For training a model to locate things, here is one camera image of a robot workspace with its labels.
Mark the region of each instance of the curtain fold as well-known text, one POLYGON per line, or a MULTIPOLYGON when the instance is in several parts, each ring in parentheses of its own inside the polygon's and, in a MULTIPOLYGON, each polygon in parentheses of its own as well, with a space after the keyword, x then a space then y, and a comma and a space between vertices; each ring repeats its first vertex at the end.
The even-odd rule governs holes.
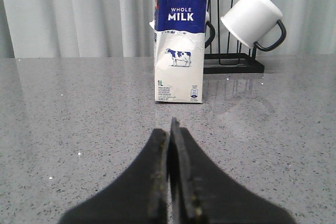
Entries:
MULTIPOLYGON (((288 37, 267 54, 336 52, 335 0, 272 1, 284 13, 288 37)), ((220 0, 221 15, 229 5, 220 0)), ((152 19, 153 0, 0 0, 0 58, 153 56, 152 19)), ((278 36, 275 28, 261 43, 278 36)))

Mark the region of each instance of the gray countertop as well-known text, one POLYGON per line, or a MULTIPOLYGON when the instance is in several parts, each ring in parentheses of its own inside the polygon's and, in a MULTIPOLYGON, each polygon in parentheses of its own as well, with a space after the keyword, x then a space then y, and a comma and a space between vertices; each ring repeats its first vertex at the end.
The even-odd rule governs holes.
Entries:
POLYGON ((154 102, 152 58, 0 60, 0 223, 56 223, 171 117, 298 223, 336 223, 336 55, 260 56, 204 77, 203 104, 154 102))

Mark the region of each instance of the whole milk carton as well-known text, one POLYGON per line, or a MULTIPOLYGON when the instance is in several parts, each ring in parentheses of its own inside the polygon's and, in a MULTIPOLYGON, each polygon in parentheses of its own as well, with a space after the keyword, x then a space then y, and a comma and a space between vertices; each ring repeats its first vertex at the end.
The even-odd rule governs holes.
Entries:
POLYGON ((155 100, 202 103, 207 0, 155 0, 155 100))

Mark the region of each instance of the mug rack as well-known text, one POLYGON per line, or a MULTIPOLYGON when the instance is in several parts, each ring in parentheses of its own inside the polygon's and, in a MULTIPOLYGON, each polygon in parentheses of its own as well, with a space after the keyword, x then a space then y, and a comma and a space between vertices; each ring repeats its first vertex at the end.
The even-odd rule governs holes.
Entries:
MULTIPOLYGON (((232 8, 235 0, 231 0, 230 8, 232 8)), ((208 0, 207 11, 210 15, 210 23, 214 24, 213 14, 211 11, 212 0, 208 0)), ((229 52, 230 50, 230 32, 227 36, 226 53, 222 53, 221 49, 221 34, 220 34, 220 9, 219 0, 216 0, 216 17, 217 22, 217 39, 210 43, 210 53, 204 55, 204 74, 212 73, 263 73, 265 66, 256 60, 257 46, 254 45, 253 49, 249 49, 248 53, 241 52, 241 42, 237 40, 236 52, 229 52), (218 51, 213 52, 213 43, 217 43, 218 51)))

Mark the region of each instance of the black mug handle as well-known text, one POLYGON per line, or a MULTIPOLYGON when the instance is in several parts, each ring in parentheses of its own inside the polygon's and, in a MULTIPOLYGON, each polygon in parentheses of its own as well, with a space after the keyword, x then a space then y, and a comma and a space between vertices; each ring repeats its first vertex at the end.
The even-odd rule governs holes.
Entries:
POLYGON ((254 45, 261 51, 264 51, 264 52, 268 52, 268 51, 271 51, 275 48, 277 48, 278 46, 280 46, 280 44, 285 40, 286 38, 286 35, 287 35, 287 31, 286 31, 286 28, 284 26, 284 24, 282 23, 281 20, 278 20, 277 21, 277 24, 278 26, 280 27, 281 29, 281 36, 280 38, 271 46, 269 47, 262 47, 257 41, 254 42, 254 45))
POLYGON ((205 48, 207 48, 211 44, 211 42, 214 40, 216 31, 215 31, 214 26, 210 23, 210 21, 207 21, 205 25, 207 25, 210 29, 209 39, 205 42, 205 48))

